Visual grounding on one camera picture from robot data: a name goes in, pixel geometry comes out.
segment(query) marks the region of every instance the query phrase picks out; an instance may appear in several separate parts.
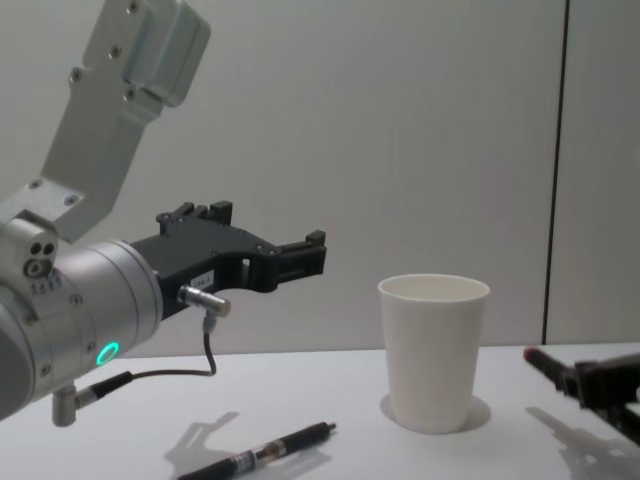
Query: black pen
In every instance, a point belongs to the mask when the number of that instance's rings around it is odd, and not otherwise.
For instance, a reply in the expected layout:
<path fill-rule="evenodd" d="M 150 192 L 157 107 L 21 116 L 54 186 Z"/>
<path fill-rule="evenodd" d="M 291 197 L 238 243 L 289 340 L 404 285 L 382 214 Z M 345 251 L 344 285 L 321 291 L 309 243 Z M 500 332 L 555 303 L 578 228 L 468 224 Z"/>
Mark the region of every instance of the black pen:
<path fill-rule="evenodd" d="M 183 475 L 178 480 L 227 480 L 323 442 L 335 428 L 335 423 L 318 423 L 261 447 L 216 462 L 197 472 Z"/>

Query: white table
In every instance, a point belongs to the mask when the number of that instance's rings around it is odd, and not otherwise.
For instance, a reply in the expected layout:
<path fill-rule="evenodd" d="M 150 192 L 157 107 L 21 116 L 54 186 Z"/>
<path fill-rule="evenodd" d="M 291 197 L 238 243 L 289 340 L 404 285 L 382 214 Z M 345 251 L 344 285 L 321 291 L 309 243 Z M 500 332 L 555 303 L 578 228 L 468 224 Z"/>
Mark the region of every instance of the white table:
<path fill-rule="evenodd" d="M 547 348 L 560 359 L 604 359 L 640 344 Z M 80 382 L 122 370 L 200 368 L 201 357 L 116 360 Z M 155 479 L 198 469 L 320 421 L 338 433 L 252 480 L 640 478 L 640 448 L 555 392 L 521 347 L 480 353 L 472 423 L 425 436 L 392 423 L 382 351 L 232 355 L 214 379 L 139 380 L 57 429 L 43 400 L 0 423 L 0 479 Z"/>

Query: cable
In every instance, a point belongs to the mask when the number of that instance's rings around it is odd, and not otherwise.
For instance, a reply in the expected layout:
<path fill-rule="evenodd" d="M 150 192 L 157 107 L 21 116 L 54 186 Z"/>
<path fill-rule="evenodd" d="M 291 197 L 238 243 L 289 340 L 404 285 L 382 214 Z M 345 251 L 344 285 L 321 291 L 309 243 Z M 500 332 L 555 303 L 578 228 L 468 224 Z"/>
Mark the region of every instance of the cable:
<path fill-rule="evenodd" d="M 133 380 L 148 377 L 158 377 L 161 375 L 193 375 L 197 377 L 213 377 L 218 368 L 211 352 L 210 333 L 204 332 L 202 340 L 204 345 L 204 353 L 209 362 L 210 370 L 150 370 L 148 372 L 140 372 L 132 374 L 131 372 L 123 372 L 114 377 L 103 380 L 102 382 L 95 383 L 90 387 L 85 388 L 76 396 L 77 408 L 83 408 L 90 405 L 97 400 L 100 400 L 105 395 L 115 392 L 119 388 L 131 383 Z"/>
<path fill-rule="evenodd" d="M 218 372 L 218 367 L 213 359 L 213 353 L 211 353 L 210 335 L 205 333 L 203 335 L 204 353 L 209 362 L 210 371 L 207 370 L 151 370 L 149 372 L 140 372 L 133 375 L 133 380 L 138 378 L 147 377 L 159 377 L 161 375 L 195 375 L 197 377 L 213 377 Z"/>

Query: green indicator light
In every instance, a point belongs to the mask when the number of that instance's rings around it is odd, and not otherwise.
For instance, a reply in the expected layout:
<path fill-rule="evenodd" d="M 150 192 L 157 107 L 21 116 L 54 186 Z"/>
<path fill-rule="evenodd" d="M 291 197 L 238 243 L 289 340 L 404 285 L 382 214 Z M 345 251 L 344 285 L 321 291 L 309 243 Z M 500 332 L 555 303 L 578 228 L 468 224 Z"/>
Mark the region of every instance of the green indicator light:
<path fill-rule="evenodd" d="M 115 357 L 118 354 L 119 350 L 120 350 L 120 344 L 118 342 L 111 342 L 109 345 L 104 347 L 98 354 L 96 365 L 101 367 L 108 361 L 113 360 L 113 357 Z"/>

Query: cup rim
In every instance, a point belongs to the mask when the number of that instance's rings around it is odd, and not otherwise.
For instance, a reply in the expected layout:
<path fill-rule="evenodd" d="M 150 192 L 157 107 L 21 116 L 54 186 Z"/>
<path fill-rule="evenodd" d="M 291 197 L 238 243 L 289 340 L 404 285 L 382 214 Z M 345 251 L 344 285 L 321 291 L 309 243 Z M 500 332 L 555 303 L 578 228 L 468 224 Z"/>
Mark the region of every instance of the cup rim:
<path fill-rule="evenodd" d="M 437 298 L 416 298 L 416 297 L 407 297 L 404 295 L 398 295 L 397 293 L 391 293 L 385 289 L 385 285 L 394 282 L 396 280 L 405 279 L 405 278 L 448 278 L 455 280 L 463 280 L 465 282 L 473 283 L 483 289 L 483 293 L 479 295 L 473 295 L 469 297 L 461 297 L 456 299 L 437 299 Z M 491 288 L 484 282 L 480 280 L 475 280 L 473 278 L 462 277 L 460 275 L 446 275 L 439 273 L 409 273 L 405 275 L 396 275 L 393 277 L 385 278 L 380 283 L 378 283 L 378 292 L 381 295 L 386 295 L 391 298 L 395 298 L 398 300 L 406 301 L 406 302 L 415 302 L 415 303 L 465 303 L 465 302 L 473 302 L 476 300 L 481 300 L 486 298 L 491 293 Z"/>

